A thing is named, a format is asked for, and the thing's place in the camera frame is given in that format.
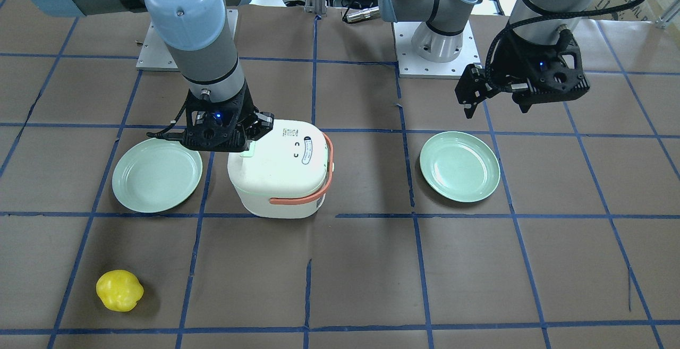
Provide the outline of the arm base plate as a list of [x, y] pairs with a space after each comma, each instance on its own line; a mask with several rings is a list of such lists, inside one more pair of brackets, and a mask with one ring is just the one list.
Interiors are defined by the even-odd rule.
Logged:
[[150, 24], [139, 54], [137, 68], [143, 71], [179, 71], [184, 75], [218, 77], [235, 66], [237, 50], [234, 36], [238, 10], [227, 8], [226, 21], [219, 27], [218, 39], [199, 50], [170, 47]]
[[469, 23], [454, 36], [437, 34], [424, 22], [396, 22], [393, 30], [401, 78], [459, 79], [469, 64], [481, 66]]

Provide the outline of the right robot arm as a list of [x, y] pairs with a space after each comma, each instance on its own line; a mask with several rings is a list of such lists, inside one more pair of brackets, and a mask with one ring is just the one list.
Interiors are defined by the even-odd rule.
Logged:
[[274, 128], [274, 115], [253, 104], [227, 13], [250, 0], [32, 0], [51, 16], [147, 12], [189, 92], [179, 116], [185, 130], [167, 126], [149, 138], [195, 151], [242, 152]]

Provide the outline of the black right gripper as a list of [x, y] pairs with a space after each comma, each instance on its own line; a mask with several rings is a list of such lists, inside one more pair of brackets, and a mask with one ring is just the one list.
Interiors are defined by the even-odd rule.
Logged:
[[252, 141], [274, 128], [274, 114], [258, 111], [247, 83], [235, 97], [218, 103], [199, 99], [190, 91], [185, 111], [184, 147], [189, 150], [246, 151]]

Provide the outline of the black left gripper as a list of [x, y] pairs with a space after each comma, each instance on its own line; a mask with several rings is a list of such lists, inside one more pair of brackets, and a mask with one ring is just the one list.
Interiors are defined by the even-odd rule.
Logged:
[[553, 45], [525, 41], [512, 30], [500, 38], [485, 70], [467, 64], [455, 88], [465, 117], [499, 92], [512, 94], [523, 114], [533, 105], [580, 99], [590, 90], [581, 51], [570, 29], [558, 31]]

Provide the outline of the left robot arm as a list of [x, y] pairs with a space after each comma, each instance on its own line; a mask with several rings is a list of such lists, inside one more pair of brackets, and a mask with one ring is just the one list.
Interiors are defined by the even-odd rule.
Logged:
[[[517, 0], [480, 67], [470, 63], [455, 93], [465, 116], [500, 92], [512, 93], [523, 113], [532, 105], [576, 100], [590, 90], [573, 30], [593, 0]], [[415, 50], [423, 58], [454, 60], [478, 0], [377, 0], [386, 22], [417, 22]]]

